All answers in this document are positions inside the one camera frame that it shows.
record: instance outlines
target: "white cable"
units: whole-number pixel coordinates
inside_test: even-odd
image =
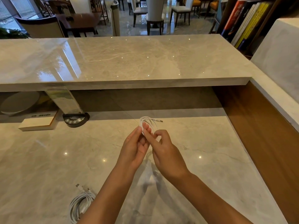
[[[153,118],[148,117],[148,116],[141,117],[140,118],[140,122],[139,122],[139,126],[141,126],[141,128],[142,128],[142,134],[144,135],[144,133],[143,133],[143,126],[142,126],[143,122],[147,123],[150,126],[150,128],[154,131],[154,125],[153,124],[155,124],[156,128],[158,128],[157,124],[155,122],[163,122],[163,121],[159,120],[159,119],[153,119]]]
[[[69,206],[69,215],[71,219],[71,224],[76,224],[79,221],[79,215],[81,213],[84,213],[85,211],[80,211],[80,203],[86,199],[87,201],[87,207],[89,207],[92,203],[92,201],[95,199],[95,194],[92,193],[89,189],[84,189],[83,186],[77,184],[77,188],[79,188],[81,191],[83,191],[80,195],[76,196],[70,206]]]

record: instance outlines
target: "book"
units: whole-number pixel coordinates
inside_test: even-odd
[[[232,26],[234,25],[236,19],[238,18],[242,7],[246,0],[237,0],[233,11],[231,12],[229,19],[226,22],[226,25],[221,33],[222,37],[226,38]]]
[[[238,48],[238,46],[240,45],[242,39],[244,38],[245,34],[247,33],[247,30],[249,29],[249,27],[252,24],[252,20],[253,18],[256,16],[256,13],[258,10],[261,10],[260,7],[262,5],[262,2],[258,2],[255,6],[255,8],[253,9],[253,12],[251,14],[251,16],[248,18],[248,21],[246,22],[246,24],[244,25],[243,29],[242,29],[242,33],[239,35],[239,39],[237,39],[235,42],[236,44],[234,45],[235,48]]]
[[[261,0],[246,0],[245,1],[238,18],[236,19],[234,25],[232,26],[231,30],[229,31],[229,33],[226,37],[227,41],[231,42],[233,40],[238,29],[240,28],[241,24],[243,23],[244,19],[246,18],[247,14],[249,13],[251,7],[260,1]]]
[[[256,31],[257,27],[260,25],[260,22],[266,17],[268,10],[270,9],[271,2],[265,2],[264,7],[256,16],[254,22],[252,23],[250,29],[244,36],[243,40],[241,41],[240,45],[238,46],[238,50],[245,50],[249,45],[249,41],[252,38],[254,31]]]
[[[247,16],[245,17],[243,23],[241,24],[241,26],[239,27],[236,35],[234,36],[233,40],[231,41],[231,44],[233,46],[235,46],[235,44],[237,43],[238,39],[240,38],[240,36],[242,35],[243,31],[245,30],[247,24],[249,23],[249,20],[251,19],[255,9],[256,9],[256,5],[257,4],[253,4],[252,7],[250,8]]]
[[[54,130],[58,123],[59,111],[32,113],[19,125],[21,131]]]

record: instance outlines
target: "tiled floor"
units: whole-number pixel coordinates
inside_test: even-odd
[[[107,8],[110,9],[110,3],[113,0],[106,0]],[[191,13],[190,17],[190,26],[188,26],[188,16],[186,17],[186,22],[184,23],[184,16],[178,19],[177,27],[174,27],[175,23],[175,14],[173,14],[173,18],[170,22],[170,13],[171,13],[171,6],[178,5],[176,0],[166,0],[164,2],[163,13],[165,14],[165,21],[164,21],[164,34],[166,35],[190,35],[190,34],[208,34],[214,17],[209,17],[204,19],[204,16],[193,15]],[[145,15],[137,16],[135,28],[133,27],[133,14],[129,15],[129,7],[127,0],[124,1],[125,11],[120,10],[120,28],[121,28],[121,36],[136,36],[136,35],[147,35],[147,22],[145,19]],[[146,7],[146,2],[142,2],[142,7]],[[206,11],[207,3],[202,5],[202,12]],[[111,21],[106,22],[107,25],[104,25],[104,22],[98,26],[97,30],[100,36],[111,36],[112,35],[112,28],[111,28]],[[159,29],[152,29],[150,30],[150,35],[159,35]]]

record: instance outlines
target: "marble countertop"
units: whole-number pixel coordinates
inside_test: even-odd
[[[241,85],[250,61],[220,35],[0,40],[0,92]]]
[[[134,94],[102,91],[118,111],[91,112],[91,119],[79,128],[59,122],[52,131],[22,132],[17,117],[5,120],[0,115],[2,223],[69,223],[68,206],[80,193],[75,185],[86,185],[97,193],[126,136],[138,126],[140,117],[151,116],[163,120],[158,128],[168,130],[188,169],[241,214],[254,224],[287,224],[212,88],[148,90],[151,98],[134,102],[141,108],[146,103],[146,110],[128,105]],[[165,109],[154,110],[155,104]],[[206,222],[158,171],[150,147],[117,218],[116,224],[122,223]]]

